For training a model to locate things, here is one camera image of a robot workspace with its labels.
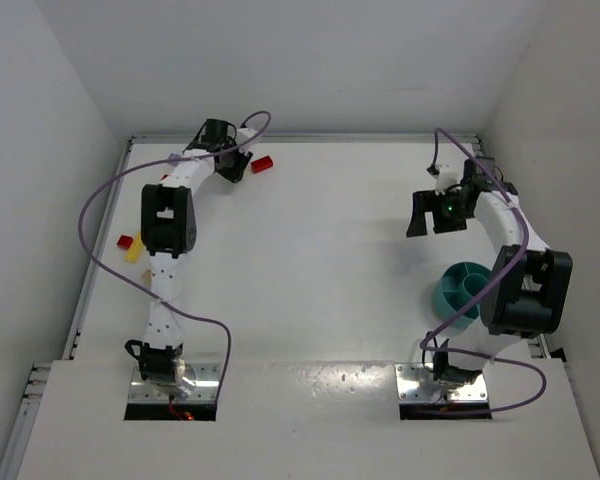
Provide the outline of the long yellow lego brick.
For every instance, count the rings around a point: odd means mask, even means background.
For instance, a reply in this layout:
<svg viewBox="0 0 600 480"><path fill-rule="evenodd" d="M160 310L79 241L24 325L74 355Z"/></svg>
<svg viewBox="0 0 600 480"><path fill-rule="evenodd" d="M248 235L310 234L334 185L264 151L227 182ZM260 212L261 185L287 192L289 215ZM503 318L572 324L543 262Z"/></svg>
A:
<svg viewBox="0 0 600 480"><path fill-rule="evenodd" d="M141 233L137 233L133 238L133 241L126 251L124 261L129 264L135 264L141 257L145 247L142 242Z"/></svg>

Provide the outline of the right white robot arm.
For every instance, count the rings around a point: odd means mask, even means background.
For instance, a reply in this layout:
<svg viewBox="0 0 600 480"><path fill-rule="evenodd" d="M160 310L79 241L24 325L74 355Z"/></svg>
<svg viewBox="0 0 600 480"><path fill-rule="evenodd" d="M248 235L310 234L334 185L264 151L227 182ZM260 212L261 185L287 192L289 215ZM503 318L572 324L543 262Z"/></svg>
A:
<svg viewBox="0 0 600 480"><path fill-rule="evenodd" d="M460 262L449 267L433 293L435 312L459 334L431 342L434 381L473 383L487 362L523 339L553 333L559 326L573 269L572 257L553 249L534 231L510 182L497 182L492 165L466 160L427 169L436 184L412 198L406 235L464 231L475 219L495 252L491 267Z"/></svg>

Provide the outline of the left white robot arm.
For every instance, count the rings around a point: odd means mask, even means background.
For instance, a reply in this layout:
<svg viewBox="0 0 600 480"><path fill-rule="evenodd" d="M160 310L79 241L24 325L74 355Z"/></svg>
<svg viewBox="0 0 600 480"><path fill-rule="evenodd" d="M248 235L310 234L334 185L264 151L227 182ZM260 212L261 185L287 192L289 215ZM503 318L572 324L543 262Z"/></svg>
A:
<svg viewBox="0 0 600 480"><path fill-rule="evenodd" d="M175 310L180 306L181 271L197 239L193 197L214 174L231 183L242 180L255 134L246 124L205 121L182 153L170 158L172 172L141 192L140 234L149 255L150 291L156 297L144 338L127 341L125 349L137 360L141 378L170 399L180 395L186 371L181 358L184 334Z"/></svg>

